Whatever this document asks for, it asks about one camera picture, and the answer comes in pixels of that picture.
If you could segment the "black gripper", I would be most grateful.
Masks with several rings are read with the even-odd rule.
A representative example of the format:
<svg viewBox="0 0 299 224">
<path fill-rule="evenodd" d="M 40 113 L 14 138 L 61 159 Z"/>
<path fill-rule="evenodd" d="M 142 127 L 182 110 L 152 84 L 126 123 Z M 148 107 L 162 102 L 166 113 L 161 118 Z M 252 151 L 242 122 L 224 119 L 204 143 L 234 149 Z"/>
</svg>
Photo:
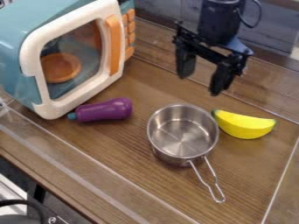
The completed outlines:
<svg viewBox="0 0 299 224">
<path fill-rule="evenodd" d="M 176 33 L 172 36 L 174 44 L 176 73 L 181 79 L 194 70 L 196 57 L 216 65 L 209 80 L 209 94 L 217 96 L 236 76 L 242 74 L 242 66 L 252 50 L 233 37 L 225 44 L 208 43 L 192 27 L 182 21 L 176 23 Z"/>
</svg>

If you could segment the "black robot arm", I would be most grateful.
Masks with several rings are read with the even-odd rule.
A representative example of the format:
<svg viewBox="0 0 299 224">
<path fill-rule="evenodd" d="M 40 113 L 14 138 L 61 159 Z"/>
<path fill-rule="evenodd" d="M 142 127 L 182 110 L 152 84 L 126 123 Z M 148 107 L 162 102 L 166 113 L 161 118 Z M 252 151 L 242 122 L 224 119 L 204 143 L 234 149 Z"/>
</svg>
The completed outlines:
<svg viewBox="0 0 299 224">
<path fill-rule="evenodd" d="M 174 64 L 184 79 L 194 71 L 196 57 L 216 65 L 209 80 L 209 94 L 216 96 L 236 76 L 242 74 L 252 50 L 240 42 L 237 32 L 242 22 L 244 0 L 202 0 L 196 26 L 176 22 Z"/>
</svg>

